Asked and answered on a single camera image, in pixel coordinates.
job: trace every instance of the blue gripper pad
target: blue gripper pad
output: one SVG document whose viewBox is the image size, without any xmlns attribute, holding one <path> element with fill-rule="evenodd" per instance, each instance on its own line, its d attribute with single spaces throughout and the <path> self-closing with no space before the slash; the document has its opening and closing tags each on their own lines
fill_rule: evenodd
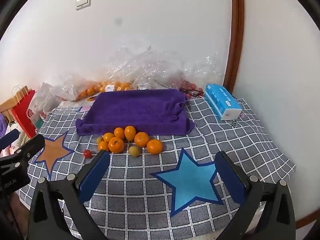
<svg viewBox="0 0 320 240">
<path fill-rule="evenodd" d="M 80 184 L 80 194 L 78 198 L 81 203 L 89 201 L 92 198 L 93 193 L 96 191 L 97 186 L 103 178 L 103 175 L 106 173 L 109 165 L 110 154 L 105 152 Z"/>
<path fill-rule="evenodd" d="M 247 190 L 245 184 L 242 182 L 241 178 L 236 173 L 237 168 L 240 167 L 234 165 L 234 163 L 229 159 L 229 157 L 226 154 L 223 156 L 221 152 L 218 152 L 216 154 L 214 162 L 217 172 L 219 173 L 224 184 L 226 185 L 232 197 L 232 200 L 235 203 L 243 205 L 245 202 Z"/>
<path fill-rule="evenodd" d="M 6 149 L 10 144 L 19 138 L 20 132 L 17 129 L 13 129 L 11 132 L 7 133 L 5 136 L 0 138 L 0 152 Z"/>
</svg>

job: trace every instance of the blue star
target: blue star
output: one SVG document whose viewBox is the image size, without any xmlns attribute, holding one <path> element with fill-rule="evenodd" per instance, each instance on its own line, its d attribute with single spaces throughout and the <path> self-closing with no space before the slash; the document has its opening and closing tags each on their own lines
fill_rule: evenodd
<svg viewBox="0 0 320 240">
<path fill-rule="evenodd" d="M 223 205 L 213 183 L 216 174 L 214 162 L 198 164 L 183 148 L 175 169 L 150 173 L 172 188 L 170 216 L 195 200 Z"/>
</svg>

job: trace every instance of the white wall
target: white wall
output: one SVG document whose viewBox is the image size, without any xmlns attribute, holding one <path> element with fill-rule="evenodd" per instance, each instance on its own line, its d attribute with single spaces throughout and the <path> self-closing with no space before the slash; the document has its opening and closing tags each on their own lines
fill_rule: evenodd
<svg viewBox="0 0 320 240">
<path fill-rule="evenodd" d="M 17 84 L 55 85 L 58 74 L 70 71 L 96 76 L 123 39 L 139 38 L 146 48 L 178 51 L 190 61 L 217 53 L 225 70 L 231 0 L 92 0 L 91 4 L 76 11 L 75 0 L 28 0 L 0 41 L 0 102 Z"/>
<path fill-rule="evenodd" d="M 303 240 L 303 238 L 306 237 L 306 235 L 309 233 L 311 228 L 314 226 L 316 222 L 313 221 L 312 223 L 304 226 L 303 228 L 299 228 L 296 230 L 296 240 Z"/>
<path fill-rule="evenodd" d="M 234 95 L 243 97 L 295 162 L 299 219 L 320 206 L 320 32 L 297 0 L 245 0 Z"/>
</svg>

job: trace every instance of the orange star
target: orange star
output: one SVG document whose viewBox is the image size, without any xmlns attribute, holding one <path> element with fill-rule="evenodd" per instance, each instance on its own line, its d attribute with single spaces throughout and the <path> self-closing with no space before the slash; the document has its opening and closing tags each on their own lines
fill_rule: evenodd
<svg viewBox="0 0 320 240">
<path fill-rule="evenodd" d="M 49 179 L 51 179 L 52 169 L 56 161 L 74 152 L 74 150 L 68 149 L 63 145 L 66 135 L 67 132 L 55 140 L 45 138 L 45 147 L 38 158 L 34 161 L 35 163 L 45 163 Z"/>
</svg>

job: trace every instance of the checkered tablecloth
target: checkered tablecloth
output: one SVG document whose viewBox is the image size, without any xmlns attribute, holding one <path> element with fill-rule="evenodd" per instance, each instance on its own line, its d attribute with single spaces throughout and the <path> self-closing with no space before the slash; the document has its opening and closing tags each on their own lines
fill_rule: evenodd
<svg viewBox="0 0 320 240">
<path fill-rule="evenodd" d="M 84 204 L 109 240 L 186 239 L 224 228 L 230 222 L 239 205 L 232 201 L 219 174 L 214 184 L 223 205 L 196 201 L 170 217 L 172 190 L 150 173 L 174 168 L 182 147 L 199 163 L 213 161 L 215 154 L 223 150 L 248 175 L 265 182 L 290 178 L 295 165 L 275 146 L 249 106 L 240 102 L 244 115 L 232 122 L 219 121 L 203 98 L 191 100 L 186 109 L 196 127 L 187 136 L 156 136 L 164 145 L 160 155 L 142 149 L 142 155 L 131 157 L 127 154 L 131 143 L 125 144 L 123 153 L 111 155 L 108 171 L 92 199 Z M 50 139 L 67 132 L 64 145 L 75 150 L 56 162 L 51 180 L 77 173 L 90 162 L 83 157 L 85 149 L 96 153 L 98 135 L 81 137 L 76 133 L 75 121 L 86 113 L 79 112 L 79 108 L 56 108 L 40 130 Z M 44 163 L 33 163 L 35 159 L 28 168 L 31 183 L 19 192 L 28 205 L 38 178 L 47 177 Z M 67 224 L 77 231 L 65 203 L 61 201 L 60 205 Z"/>
</svg>

